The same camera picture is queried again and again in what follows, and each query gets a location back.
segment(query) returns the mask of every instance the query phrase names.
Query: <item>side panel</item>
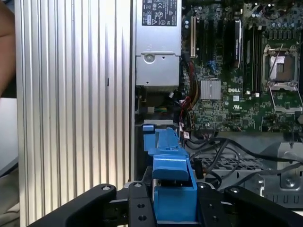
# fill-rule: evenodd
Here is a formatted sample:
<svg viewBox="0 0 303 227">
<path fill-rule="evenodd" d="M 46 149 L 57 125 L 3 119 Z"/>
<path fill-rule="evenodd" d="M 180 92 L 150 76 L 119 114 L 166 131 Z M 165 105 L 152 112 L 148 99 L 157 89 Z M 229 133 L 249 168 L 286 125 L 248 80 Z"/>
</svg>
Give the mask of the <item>side panel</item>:
<svg viewBox="0 0 303 227">
<path fill-rule="evenodd" d="M 131 0 L 16 0 L 21 226 L 129 179 Z"/>
</svg>

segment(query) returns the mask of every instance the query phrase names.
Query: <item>black cable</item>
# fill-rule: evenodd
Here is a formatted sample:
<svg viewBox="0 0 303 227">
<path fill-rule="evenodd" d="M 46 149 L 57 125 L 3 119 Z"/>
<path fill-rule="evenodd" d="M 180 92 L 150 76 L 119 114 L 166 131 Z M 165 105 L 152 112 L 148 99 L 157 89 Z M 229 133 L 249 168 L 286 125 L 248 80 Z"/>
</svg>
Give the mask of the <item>black cable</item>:
<svg viewBox="0 0 303 227">
<path fill-rule="evenodd" d="M 208 140 L 208 142 L 215 142 L 215 141 L 225 141 L 227 140 L 228 143 L 240 148 L 242 151 L 244 151 L 246 154 L 253 156 L 255 158 L 261 158 L 264 160 L 268 160 L 268 161 L 275 161 L 275 162 L 298 162 L 298 160 L 294 160 L 294 159 L 289 159 L 289 158 L 281 158 L 281 157 L 273 157 L 273 156 L 267 156 L 267 155 L 261 155 L 261 154 L 256 154 L 251 152 L 250 150 L 248 150 L 247 148 L 243 147 L 241 144 L 237 143 L 236 141 L 233 141 L 231 139 L 227 139 L 227 138 L 211 138 L 210 140 Z"/>
<path fill-rule="evenodd" d="M 216 174 L 215 172 L 210 172 L 209 175 L 214 176 L 216 178 L 215 181 L 212 181 L 211 184 L 214 186 L 215 189 L 218 189 L 222 185 L 222 178 Z"/>
<path fill-rule="evenodd" d="M 195 157 L 197 157 L 198 155 L 200 155 L 201 153 L 204 153 L 204 152 L 207 152 L 207 151 L 211 151 L 211 150 L 214 150 L 216 148 L 219 148 L 220 146 L 222 146 L 223 143 L 217 143 L 217 144 L 214 144 L 214 145 L 211 145 L 210 147 L 208 148 L 204 148 L 202 149 L 203 147 L 205 147 L 206 145 L 209 144 L 209 140 L 205 141 L 204 144 L 201 144 L 201 146 L 199 146 L 198 148 L 193 148 L 192 150 L 197 150 L 197 152 L 195 152 L 194 154 L 192 154 L 190 156 L 190 160 L 193 160 Z"/>
<path fill-rule="evenodd" d="M 238 167 L 240 165 L 240 159 L 241 159 L 239 153 L 236 150 L 234 150 L 232 148 L 229 148 L 229 147 L 226 147 L 225 149 L 231 150 L 233 153 L 235 153 L 235 155 L 238 158 L 238 162 L 237 162 L 237 164 L 233 167 L 233 169 L 227 175 L 225 175 L 225 176 L 222 177 L 222 180 L 225 180 L 228 177 L 230 177 L 238 169 Z"/>
<path fill-rule="evenodd" d="M 207 168 L 207 170 L 206 170 L 207 174 L 210 173 L 214 169 L 214 167 L 217 165 L 217 163 L 227 145 L 228 145 L 228 140 L 226 140 L 223 143 L 223 145 L 220 147 L 219 151 L 217 152 L 216 156 L 214 157 L 212 164 Z"/>
<path fill-rule="evenodd" d="M 237 183 L 233 184 L 233 186 L 239 186 L 239 185 L 243 184 L 244 182 L 251 179 L 253 176 L 255 176 L 257 174 L 261 175 L 261 176 L 277 175 L 277 174 L 282 174 L 282 173 L 285 173 L 285 172 L 293 170 L 293 169 L 297 169 L 300 166 L 302 166 L 302 163 L 296 163 L 296 164 L 293 164 L 291 166 L 287 166 L 284 169 L 280 169 L 280 170 L 262 170 L 262 171 L 259 171 L 259 172 L 254 172 L 254 173 L 251 173 L 251 174 L 247 175 L 243 179 L 239 180 Z"/>
</svg>

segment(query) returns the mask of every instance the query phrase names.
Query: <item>pcie slot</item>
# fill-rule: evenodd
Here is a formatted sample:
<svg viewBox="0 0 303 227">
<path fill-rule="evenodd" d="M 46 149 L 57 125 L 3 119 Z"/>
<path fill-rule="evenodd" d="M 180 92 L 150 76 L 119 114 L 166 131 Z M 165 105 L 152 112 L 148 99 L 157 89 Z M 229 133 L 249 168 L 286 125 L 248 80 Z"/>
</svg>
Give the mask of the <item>pcie slot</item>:
<svg viewBox="0 0 303 227">
<path fill-rule="evenodd" d="M 197 36 L 197 47 L 198 50 L 198 60 L 199 62 L 202 61 L 202 55 L 203 55 L 203 38 L 204 38 L 204 20 L 200 20 L 199 26 L 198 26 L 198 32 L 199 35 Z"/>
<path fill-rule="evenodd" d="M 212 61 L 214 59 L 214 21 L 210 20 L 208 24 L 208 40 L 207 40 L 207 59 Z"/>
<path fill-rule="evenodd" d="M 191 17 L 190 57 L 196 57 L 196 17 Z"/>
</svg>

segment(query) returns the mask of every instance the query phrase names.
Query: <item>power supply label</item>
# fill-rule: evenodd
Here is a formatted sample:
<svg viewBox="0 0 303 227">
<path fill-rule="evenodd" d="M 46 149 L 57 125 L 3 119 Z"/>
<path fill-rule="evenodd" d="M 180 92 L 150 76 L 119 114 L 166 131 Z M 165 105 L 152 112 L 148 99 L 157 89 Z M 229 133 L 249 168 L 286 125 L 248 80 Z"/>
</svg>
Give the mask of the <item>power supply label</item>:
<svg viewBox="0 0 303 227">
<path fill-rule="evenodd" d="M 177 26 L 178 0 L 143 0 L 143 26 Z"/>
</svg>

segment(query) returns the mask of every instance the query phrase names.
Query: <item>microchip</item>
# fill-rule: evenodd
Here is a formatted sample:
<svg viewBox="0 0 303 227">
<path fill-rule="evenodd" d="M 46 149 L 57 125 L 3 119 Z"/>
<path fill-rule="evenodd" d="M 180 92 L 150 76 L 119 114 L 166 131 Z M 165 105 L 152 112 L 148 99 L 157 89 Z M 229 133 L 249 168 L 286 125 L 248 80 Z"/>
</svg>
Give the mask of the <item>microchip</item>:
<svg viewBox="0 0 303 227">
<path fill-rule="evenodd" d="M 223 121 L 223 117 L 222 116 L 217 116 L 217 121 L 218 122 L 222 122 Z"/>
<path fill-rule="evenodd" d="M 247 126 L 248 125 L 248 120 L 247 119 L 243 119 L 243 126 Z"/>
</svg>

